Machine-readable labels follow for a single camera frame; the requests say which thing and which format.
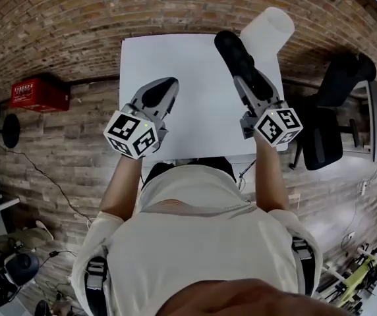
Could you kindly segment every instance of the white cylinder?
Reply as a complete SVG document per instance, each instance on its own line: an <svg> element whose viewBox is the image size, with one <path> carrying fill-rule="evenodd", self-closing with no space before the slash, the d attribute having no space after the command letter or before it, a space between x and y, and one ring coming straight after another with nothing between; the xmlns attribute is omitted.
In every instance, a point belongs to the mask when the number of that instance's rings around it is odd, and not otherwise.
<svg viewBox="0 0 377 316"><path fill-rule="evenodd" d="M294 22L287 13L269 7L241 31L240 38L254 61L268 61L276 56L294 31Z"/></svg>

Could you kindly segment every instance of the floor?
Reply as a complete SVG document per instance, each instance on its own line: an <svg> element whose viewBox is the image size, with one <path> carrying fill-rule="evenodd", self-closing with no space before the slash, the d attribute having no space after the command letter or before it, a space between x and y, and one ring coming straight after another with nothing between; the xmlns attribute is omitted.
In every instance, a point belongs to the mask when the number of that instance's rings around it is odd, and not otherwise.
<svg viewBox="0 0 377 316"><path fill-rule="evenodd" d="M111 178L119 156L102 135L117 104L118 82L85 84L72 89L71 108L65 113L44 114L3 107L1 117L16 113L22 127L14 151L25 152L37 168L48 174L63 189L72 205L95 217L102 194ZM280 153L283 175L291 194L290 209L317 239L325 261L342 266L357 245L377 241L377 163L344 157L320 170L306 171L303 162L295 171L288 164L295 146ZM253 155L232 156L236 176L254 160ZM143 177L150 167L145 165ZM360 195L363 180L373 179ZM246 198L254 197L254 171L245 174L242 183ZM0 148L0 186L6 196L20 198L20 204L4 213L7 228L32 226L43 221L55 241L37 250L41 261L53 250L78 251L88 231L86 219L72 211L58 188L35 171L23 155ZM346 231L355 231L351 242L341 242ZM55 299L56 289L74 298L67 285L74 256L61 253L50 259L19 294L22 303L33 312L42 298Z"/></svg>

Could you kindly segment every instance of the forearm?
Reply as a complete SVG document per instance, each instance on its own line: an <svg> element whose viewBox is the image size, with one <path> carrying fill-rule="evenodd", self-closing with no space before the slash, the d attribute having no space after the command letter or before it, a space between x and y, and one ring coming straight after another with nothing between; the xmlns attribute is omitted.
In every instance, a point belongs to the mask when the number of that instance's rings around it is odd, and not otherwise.
<svg viewBox="0 0 377 316"><path fill-rule="evenodd" d="M111 181L103 195L100 209L127 221L136 204L138 183L142 173L142 160L121 156Z"/></svg>
<svg viewBox="0 0 377 316"><path fill-rule="evenodd" d="M256 204L265 212L288 209L285 186L276 148L256 139Z"/></svg>

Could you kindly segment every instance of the red box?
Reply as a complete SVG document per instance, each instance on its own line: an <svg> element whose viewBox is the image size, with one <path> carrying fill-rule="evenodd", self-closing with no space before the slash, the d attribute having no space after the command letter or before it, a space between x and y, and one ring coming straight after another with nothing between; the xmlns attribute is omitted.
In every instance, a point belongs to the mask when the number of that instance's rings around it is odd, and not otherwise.
<svg viewBox="0 0 377 316"><path fill-rule="evenodd" d="M70 93L41 78L33 78L12 86L10 107L40 113L67 111L70 107Z"/></svg>

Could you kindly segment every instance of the white table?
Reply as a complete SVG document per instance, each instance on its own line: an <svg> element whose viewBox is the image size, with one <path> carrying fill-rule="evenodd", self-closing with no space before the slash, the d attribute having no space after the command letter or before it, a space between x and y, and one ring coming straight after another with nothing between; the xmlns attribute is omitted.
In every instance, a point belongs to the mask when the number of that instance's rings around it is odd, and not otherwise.
<svg viewBox="0 0 377 316"><path fill-rule="evenodd" d="M153 80L175 77L180 91L169 116L169 133L149 161L255 153L253 139L245 140L240 119L247 111L233 78L214 45L215 35L170 34L124 40L121 50L119 104ZM284 99L277 57L254 58L256 67ZM287 149L280 145L279 151Z"/></svg>

